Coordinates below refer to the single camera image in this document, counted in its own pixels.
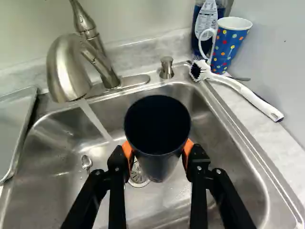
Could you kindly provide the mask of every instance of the sink basin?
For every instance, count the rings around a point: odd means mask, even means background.
[[[223,103],[209,83],[195,84],[189,65],[174,67],[175,76],[162,80],[156,71],[149,84],[113,91],[88,100],[92,110],[115,139],[126,138],[123,119],[129,106],[153,94],[181,101],[192,118],[190,139],[229,177],[258,228],[304,228],[303,209],[265,152]],[[4,229],[59,228],[87,177],[81,167],[86,154],[93,167],[107,170],[113,146],[101,136],[76,103],[48,112],[30,129],[19,168],[3,189],[1,223]],[[182,162],[163,183],[142,188],[126,184],[126,218],[130,229],[186,229],[190,214],[191,184]],[[223,229],[215,201],[209,192],[210,229]],[[95,229],[108,225],[109,193],[102,201]]]

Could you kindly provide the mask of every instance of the bottle label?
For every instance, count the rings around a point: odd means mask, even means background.
[[[217,19],[217,5],[215,3],[215,0],[206,0],[198,14],[195,24],[195,35],[197,39],[199,39],[199,36],[203,30],[206,30],[208,28],[216,29]],[[206,41],[212,36],[212,32],[206,32],[202,36],[201,41]]]

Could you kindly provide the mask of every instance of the cup handle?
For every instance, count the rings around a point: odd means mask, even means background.
[[[215,38],[216,38],[216,30],[213,29],[213,28],[208,28],[208,29],[206,29],[206,30],[203,30],[202,33],[200,33],[200,36],[199,36],[199,38],[198,38],[198,47],[199,47],[200,54],[201,54],[201,56],[202,56],[204,59],[208,60],[209,58],[206,57],[206,55],[204,54],[204,52],[203,52],[203,50],[202,50],[202,46],[201,46],[201,38],[202,38],[202,36],[203,36],[206,32],[212,32],[212,33],[213,33],[213,46],[212,46],[212,52],[211,52],[211,58],[210,58],[210,59],[212,59],[212,54],[213,54],[213,49],[214,49],[214,44],[215,44]]]

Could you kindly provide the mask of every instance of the blue polka dot cup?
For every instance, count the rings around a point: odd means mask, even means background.
[[[217,25],[217,30],[213,28],[204,30],[198,40],[201,41],[207,32],[213,33],[211,71],[224,74],[253,24],[247,19],[226,17],[219,19]],[[198,42],[198,46],[203,58],[208,59],[202,50],[201,42]]]

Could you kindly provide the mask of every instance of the drain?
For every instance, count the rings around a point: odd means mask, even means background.
[[[143,173],[138,160],[135,158],[128,183],[133,187],[144,187],[148,185],[149,182],[150,179]]]

